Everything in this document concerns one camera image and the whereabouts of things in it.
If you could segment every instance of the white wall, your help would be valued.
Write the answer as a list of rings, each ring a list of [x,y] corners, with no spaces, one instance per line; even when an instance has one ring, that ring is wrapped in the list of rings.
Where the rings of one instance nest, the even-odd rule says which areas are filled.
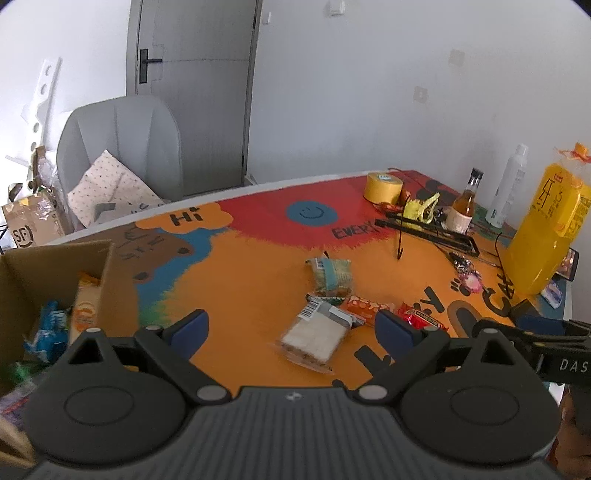
[[[591,147],[591,20],[568,0],[264,0],[248,170],[258,182],[416,168],[461,190],[530,146],[518,226],[553,148]],[[462,67],[450,52],[465,52]],[[413,100],[416,86],[426,103]],[[591,220],[577,242],[575,315],[591,284]]]
[[[27,124],[43,60],[61,57],[47,147],[57,148],[61,112],[125,95],[125,53],[131,0],[13,0],[0,12],[0,202],[26,169],[5,159],[28,159]]]

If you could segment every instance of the smartphone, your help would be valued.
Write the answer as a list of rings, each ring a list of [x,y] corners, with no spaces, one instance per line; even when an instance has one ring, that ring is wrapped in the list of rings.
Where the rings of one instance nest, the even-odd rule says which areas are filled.
[[[569,248],[569,253],[566,254],[564,260],[556,270],[556,273],[568,281],[574,280],[574,275],[577,273],[577,265],[579,264],[579,252],[574,248]]]

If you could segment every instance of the painted table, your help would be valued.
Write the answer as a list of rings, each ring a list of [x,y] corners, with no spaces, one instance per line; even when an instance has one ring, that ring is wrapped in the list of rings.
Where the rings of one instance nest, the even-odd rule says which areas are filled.
[[[458,195],[416,171],[396,175],[417,198],[440,192],[440,205],[450,205]],[[119,307],[105,326],[110,335],[169,325],[205,309],[209,335],[192,361],[234,393],[242,385],[343,382],[356,388],[389,361],[370,326],[350,332],[333,357],[332,375],[292,364],[275,346],[313,288],[305,260],[323,251],[352,261],[357,295],[414,305],[452,336],[467,336],[483,317],[511,323],[510,291],[497,268],[475,261],[485,289],[470,294],[449,260],[426,240],[403,234],[404,253],[397,260],[398,233],[374,226],[381,215],[363,198],[364,186],[365,175],[357,174],[246,187],[139,213],[66,240],[115,243]],[[479,209],[474,236],[482,258],[495,262],[487,252],[495,251],[496,232],[487,230],[483,215]],[[514,233],[505,228],[503,242]],[[543,300],[533,302],[562,318]]]

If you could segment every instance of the red snack packet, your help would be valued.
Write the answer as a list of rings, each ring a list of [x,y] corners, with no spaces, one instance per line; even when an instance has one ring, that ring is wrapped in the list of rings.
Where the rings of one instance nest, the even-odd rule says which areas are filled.
[[[397,315],[405,320],[406,322],[410,323],[413,327],[417,330],[420,330],[425,327],[437,327],[441,330],[445,330],[447,332],[447,327],[445,327],[439,320],[434,319],[430,315],[427,315],[425,312],[421,310],[414,309],[405,303],[400,305],[400,308],[397,311]]]
[[[362,299],[357,295],[349,296],[339,308],[361,318],[367,325],[371,326],[375,324],[375,315],[379,310],[394,312],[394,305],[392,303],[377,303]]]
[[[394,212],[394,213],[402,213],[404,211],[404,207],[400,205],[392,205],[388,202],[382,202],[379,205],[374,205],[375,209],[381,213],[386,212]]]

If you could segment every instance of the blue gripper pad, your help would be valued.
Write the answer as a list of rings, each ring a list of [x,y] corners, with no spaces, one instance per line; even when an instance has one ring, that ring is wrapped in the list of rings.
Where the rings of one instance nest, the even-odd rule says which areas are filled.
[[[564,335],[564,322],[533,315],[522,315],[515,324],[521,330],[537,333],[538,335]]]
[[[201,348],[209,334],[209,316],[205,310],[195,310],[165,330],[171,348],[185,360]]]
[[[375,316],[375,338],[388,355],[397,361],[418,345],[423,335],[396,314],[380,310]]]

